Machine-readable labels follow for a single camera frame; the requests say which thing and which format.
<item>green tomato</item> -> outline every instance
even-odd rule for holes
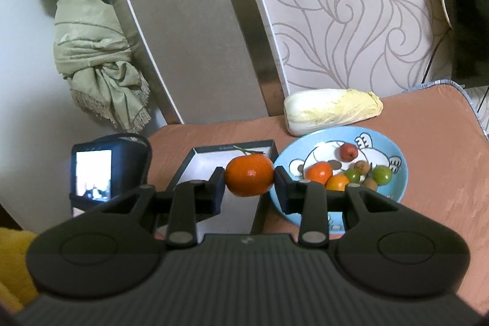
[[[349,168],[343,174],[348,177],[348,180],[350,181],[350,183],[359,183],[360,182],[360,173],[353,167]]]
[[[392,180],[392,171],[387,166],[378,165],[373,168],[372,177],[377,184],[386,185]]]

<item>brown tablecloth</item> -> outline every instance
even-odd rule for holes
[[[403,152],[409,181],[402,203],[458,232],[469,244],[471,263],[459,290],[469,305],[489,310],[489,142],[465,97],[450,85],[382,99],[382,114],[358,123],[393,140]],[[166,188],[195,146],[273,139],[281,152],[295,137],[283,117],[212,125],[172,125],[150,142],[149,181]],[[298,228],[270,206],[264,232]]]

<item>green curtain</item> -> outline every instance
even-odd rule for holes
[[[75,103],[114,127],[139,132],[150,121],[149,87],[112,5],[101,0],[57,0],[54,20],[56,69]]]

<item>blue plate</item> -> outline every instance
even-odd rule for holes
[[[343,143],[356,144],[358,157],[352,162],[343,162],[339,157],[339,147]],[[395,201],[400,201],[407,186],[407,165],[403,153],[394,142],[383,134],[374,130],[358,126],[339,126],[316,131],[303,136],[290,144],[277,158],[275,166],[283,166],[294,180],[303,178],[302,170],[319,161],[337,160],[341,162],[341,170],[355,164],[359,160],[372,163],[372,166],[385,165],[392,170],[392,180],[389,184],[378,187],[378,193]],[[278,203],[275,187],[270,190],[270,197],[280,214],[299,226],[301,215],[299,213],[284,214]],[[331,211],[328,213],[329,232],[343,233],[345,227],[341,213]]]

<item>blue cloth edge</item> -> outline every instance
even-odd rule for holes
[[[457,89],[463,95],[463,97],[465,97],[465,99],[467,100],[467,102],[470,105],[470,108],[472,109],[472,111],[474,113],[475,118],[479,122],[479,126],[480,126],[482,132],[484,133],[484,136],[489,141],[489,137],[486,135],[486,132],[485,132],[483,125],[482,125],[482,121],[479,118],[479,113],[477,112],[477,109],[475,108],[474,103],[472,102],[472,99],[467,94],[467,92],[464,90],[464,88],[461,87],[457,82],[454,82],[453,80],[450,80],[450,79],[439,79],[439,80],[435,80],[434,82],[420,83],[419,85],[411,87],[410,89],[404,90],[402,93],[409,93],[409,92],[414,92],[415,90],[427,89],[429,87],[433,87],[436,85],[452,86],[455,89]]]

